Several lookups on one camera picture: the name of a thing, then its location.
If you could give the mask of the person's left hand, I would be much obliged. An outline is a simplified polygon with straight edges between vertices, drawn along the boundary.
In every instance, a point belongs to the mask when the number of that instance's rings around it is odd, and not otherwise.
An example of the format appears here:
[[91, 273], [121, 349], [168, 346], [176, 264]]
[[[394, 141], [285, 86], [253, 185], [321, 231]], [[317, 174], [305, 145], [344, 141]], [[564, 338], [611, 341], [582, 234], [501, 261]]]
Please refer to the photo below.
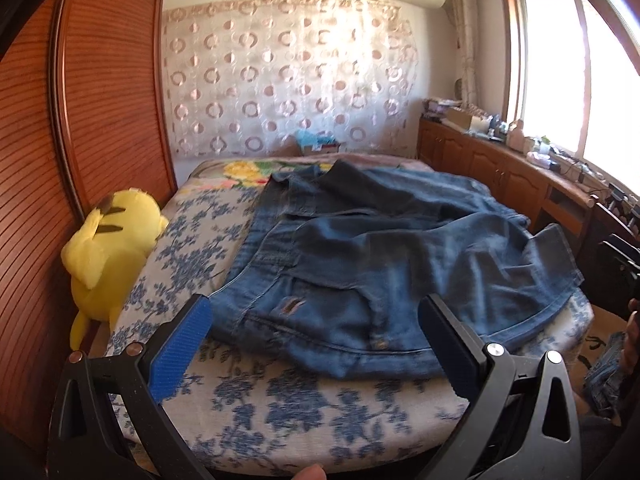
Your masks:
[[326, 480], [326, 472], [319, 464], [313, 464], [299, 471], [292, 480]]

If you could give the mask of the person's right hand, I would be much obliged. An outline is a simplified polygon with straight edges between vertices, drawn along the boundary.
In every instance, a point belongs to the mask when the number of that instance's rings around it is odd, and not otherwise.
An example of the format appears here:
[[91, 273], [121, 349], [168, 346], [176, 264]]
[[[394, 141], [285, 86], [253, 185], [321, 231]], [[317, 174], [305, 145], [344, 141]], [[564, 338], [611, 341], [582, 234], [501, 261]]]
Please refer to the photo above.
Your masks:
[[639, 301], [631, 299], [628, 308], [630, 317], [625, 330], [623, 350], [620, 354], [620, 368], [625, 375], [631, 375], [639, 361]]

